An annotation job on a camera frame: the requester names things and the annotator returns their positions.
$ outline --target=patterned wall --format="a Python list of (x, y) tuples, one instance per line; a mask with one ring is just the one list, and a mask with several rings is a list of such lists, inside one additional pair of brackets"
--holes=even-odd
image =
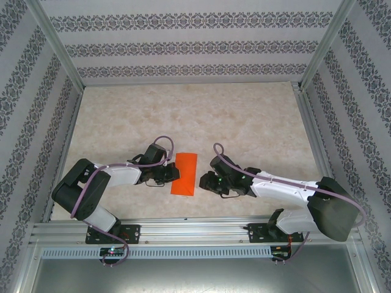
[(42, 219), (82, 93), (23, 0), (0, 1), (0, 68), (0, 292), (7, 292), (31, 224)]
[(299, 81), (341, 0), (46, 0), (86, 85)]
[(391, 292), (390, 16), (390, 1), (357, 1), (307, 88), (333, 174), (368, 213), (381, 292)]

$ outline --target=vented metal panel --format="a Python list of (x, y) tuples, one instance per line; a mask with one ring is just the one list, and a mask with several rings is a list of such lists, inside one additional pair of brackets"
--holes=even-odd
[[(46, 248), (42, 259), (97, 259), (100, 247)], [(251, 247), (131, 247), (131, 259), (270, 258), (270, 246)]]

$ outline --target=enclosure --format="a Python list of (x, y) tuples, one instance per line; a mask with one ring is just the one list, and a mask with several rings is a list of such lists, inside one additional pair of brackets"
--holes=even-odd
[[(2, 0), (0, 291), (391, 292), (390, 5)], [(125, 162), (160, 135), (197, 154), (194, 196), (105, 190), (100, 204), (141, 228), (129, 260), (103, 267), (107, 245), (86, 244), (51, 194), (80, 158)], [(297, 206), (201, 189), (215, 142), (242, 168), (334, 178), (365, 224), (274, 264), (287, 243), (243, 227)]]

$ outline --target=orange paper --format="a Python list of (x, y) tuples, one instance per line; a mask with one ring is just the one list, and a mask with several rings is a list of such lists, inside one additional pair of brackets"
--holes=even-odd
[(172, 182), (171, 194), (193, 196), (196, 184), (197, 154), (178, 153), (175, 157), (175, 166), (179, 169), (180, 178)]

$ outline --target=beige tabletop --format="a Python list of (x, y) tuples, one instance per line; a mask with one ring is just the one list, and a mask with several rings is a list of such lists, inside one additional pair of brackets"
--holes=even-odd
[[(292, 207), (272, 198), (223, 200), (198, 187), (211, 170), (214, 142), (242, 168), (320, 179), (289, 82), (88, 87), (64, 174), (84, 157), (100, 164), (125, 162), (163, 134), (173, 138), (176, 153), (198, 154), (194, 196), (171, 195), (171, 184), (111, 187), (100, 203), (118, 218), (270, 215)], [(52, 220), (67, 219), (69, 213), (55, 205)]]

